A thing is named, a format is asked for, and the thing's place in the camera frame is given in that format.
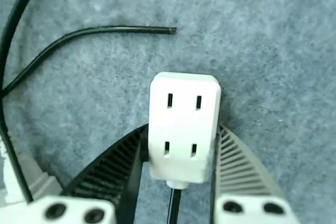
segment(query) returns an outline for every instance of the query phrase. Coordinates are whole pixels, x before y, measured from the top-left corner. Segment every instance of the electrical outlet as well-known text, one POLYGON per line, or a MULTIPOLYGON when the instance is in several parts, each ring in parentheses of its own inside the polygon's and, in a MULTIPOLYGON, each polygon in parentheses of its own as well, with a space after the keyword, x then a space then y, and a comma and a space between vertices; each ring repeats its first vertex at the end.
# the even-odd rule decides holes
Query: electrical outlet
POLYGON ((213 76, 161 72, 154 77, 148 132, 153 178, 170 181, 169 186, 205 181, 220 100, 213 76))

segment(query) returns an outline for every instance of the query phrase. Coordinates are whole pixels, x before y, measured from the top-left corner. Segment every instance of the outlet slot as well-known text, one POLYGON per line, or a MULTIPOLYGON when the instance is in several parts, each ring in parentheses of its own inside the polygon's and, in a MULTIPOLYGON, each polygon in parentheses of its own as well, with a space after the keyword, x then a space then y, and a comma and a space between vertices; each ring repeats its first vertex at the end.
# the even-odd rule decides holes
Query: outlet slot
POLYGON ((170 109, 173 105, 173 94, 168 94, 168 109, 170 109))
POLYGON ((197 144, 193 144, 193 147, 191 149, 191 157, 196 156, 196 151, 197 151, 197 144))
POLYGON ((165 144, 164 144, 164 155, 165 156, 167 156, 169 154, 169 147, 170 147, 169 142, 165 142, 165 144))
POLYGON ((197 96, 197 102, 196 102, 196 110, 201 109, 201 101, 202 101, 202 97, 200 95, 198 95, 197 96))

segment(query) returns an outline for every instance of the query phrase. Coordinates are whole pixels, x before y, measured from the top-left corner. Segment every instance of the carpet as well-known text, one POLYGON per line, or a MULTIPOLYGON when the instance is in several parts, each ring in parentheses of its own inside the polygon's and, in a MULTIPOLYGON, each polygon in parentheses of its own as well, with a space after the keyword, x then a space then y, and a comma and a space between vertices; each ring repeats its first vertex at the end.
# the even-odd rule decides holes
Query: carpet
MULTIPOLYGON (((0 0, 0 31, 14 1, 0 0)), ((179 31, 78 39, 4 99, 12 136, 43 170, 66 185, 147 123, 158 72, 212 74, 223 88, 220 121, 302 223, 336 223, 336 0, 31 0, 5 84, 60 36, 96 25, 179 31)), ((183 191, 179 223, 208 222, 209 191, 210 182, 183 191)), ((145 166, 135 223, 165 223, 169 194, 145 166)))

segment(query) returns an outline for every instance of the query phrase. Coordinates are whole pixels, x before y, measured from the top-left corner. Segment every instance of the black cable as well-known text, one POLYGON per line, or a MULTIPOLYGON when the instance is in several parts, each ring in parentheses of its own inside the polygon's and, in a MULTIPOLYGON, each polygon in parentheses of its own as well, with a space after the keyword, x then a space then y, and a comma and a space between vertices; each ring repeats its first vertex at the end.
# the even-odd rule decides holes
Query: black cable
MULTIPOLYGON (((28 2, 29 0, 16 0, 11 10, 11 14, 9 15, 7 23, 4 27, 3 33, 2 33, 2 37, 0 40, 0 84, 1 84, 1 87, 3 85, 3 80, 4 80, 4 75, 5 75, 5 66, 6 66, 10 44, 12 42, 12 39, 13 39, 15 30, 16 30, 16 27, 21 18, 21 15, 24 12, 28 2)), ((29 187, 27 185, 27 181, 23 175, 20 164, 17 160, 17 156, 15 154, 13 145, 8 136, 8 129, 7 129, 7 125, 6 125, 5 117, 4 117, 2 97, 3 96, 1 95, 0 97, 1 99, 0 100, 0 135, 1 135, 2 141, 4 142, 6 146, 8 157, 13 165, 13 170, 16 175, 17 181, 21 187, 23 195, 27 202, 31 202, 33 201, 32 194, 30 193, 29 187)))
POLYGON ((77 30, 62 36, 35 57, 34 60, 3 89, 2 97, 7 96, 19 86, 34 70, 36 70, 53 52, 66 43, 84 35, 98 33, 142 33, 142 34, 176 34, 176 27, 150 27, 150 26, 99 26, 77 30))
POLYGON ((179 216, 178 210, 180 208, 181 190, 172 189, 170 193, 169 208, 167 224, 176 224, 179 216))

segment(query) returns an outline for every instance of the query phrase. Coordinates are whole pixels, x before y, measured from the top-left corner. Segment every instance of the ribbed black plastic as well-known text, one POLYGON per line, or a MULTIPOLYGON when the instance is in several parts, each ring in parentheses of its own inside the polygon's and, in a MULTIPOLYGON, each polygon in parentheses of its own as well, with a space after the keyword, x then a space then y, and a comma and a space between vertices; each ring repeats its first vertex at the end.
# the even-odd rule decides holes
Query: ribbed black plastic
POLYGON ((134 221, 142 164, 148 156, 148 126, 144 125, 117 141, 76 178, 62 195, 104 199, 116 208, 117 223, 134 221))

